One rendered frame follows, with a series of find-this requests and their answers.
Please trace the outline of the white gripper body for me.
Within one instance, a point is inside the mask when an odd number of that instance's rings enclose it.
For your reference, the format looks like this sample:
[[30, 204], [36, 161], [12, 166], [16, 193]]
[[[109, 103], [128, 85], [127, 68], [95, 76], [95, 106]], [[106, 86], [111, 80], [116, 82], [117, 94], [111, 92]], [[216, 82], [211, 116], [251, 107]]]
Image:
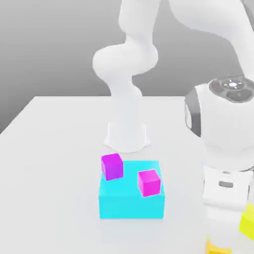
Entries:
[[221, 171], [203, 167], [203, 202], [205, 205], [243, 211], [248, 202], [251, 171]]

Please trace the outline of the small yellow cube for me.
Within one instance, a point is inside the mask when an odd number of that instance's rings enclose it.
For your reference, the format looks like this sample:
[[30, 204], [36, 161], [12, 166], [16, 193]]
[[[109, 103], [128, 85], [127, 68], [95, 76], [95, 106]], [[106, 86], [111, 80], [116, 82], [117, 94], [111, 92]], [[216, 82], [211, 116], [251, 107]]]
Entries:
[[254, 241], [254, 205], [250, 202], [246, 210], [242, 212], [239, 231]]

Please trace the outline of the small orange-yellow cube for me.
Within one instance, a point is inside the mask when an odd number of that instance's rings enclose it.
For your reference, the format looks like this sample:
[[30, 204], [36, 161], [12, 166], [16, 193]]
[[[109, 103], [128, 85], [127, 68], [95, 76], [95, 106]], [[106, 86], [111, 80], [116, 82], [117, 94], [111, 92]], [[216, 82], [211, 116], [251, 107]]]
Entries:
[[205, 254], [232, 254], [232, 249], [217, 247], [211, 243], [209, 238], [207, 238]]

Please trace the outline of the small magenta cube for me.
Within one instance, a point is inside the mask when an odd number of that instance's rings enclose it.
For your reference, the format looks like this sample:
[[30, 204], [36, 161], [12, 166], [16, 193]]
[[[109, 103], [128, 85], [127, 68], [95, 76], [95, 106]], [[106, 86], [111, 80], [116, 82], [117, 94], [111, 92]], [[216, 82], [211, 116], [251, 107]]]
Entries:
[[161, 192], [161, 178], [155, 169], [139, 171], [137, 186], [143, 197], [157, 195]]
[[118, 153], [103, 155], [101, 168], [107, 181], [120, 179], [124, 176], [124, 164]]

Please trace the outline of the large cyan box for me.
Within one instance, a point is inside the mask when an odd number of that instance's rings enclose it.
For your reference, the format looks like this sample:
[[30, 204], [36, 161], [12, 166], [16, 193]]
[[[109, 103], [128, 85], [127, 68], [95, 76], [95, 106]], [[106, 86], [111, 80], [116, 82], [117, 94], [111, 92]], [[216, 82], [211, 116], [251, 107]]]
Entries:
[[98, 201], [101, 219], [162, 219], [165, 192], [143, 197], [138, 188], [138, 172], [154, 169], [162, 177], [158, 161], [124, 161], [124, 177], [107, 181], [102, 175]]

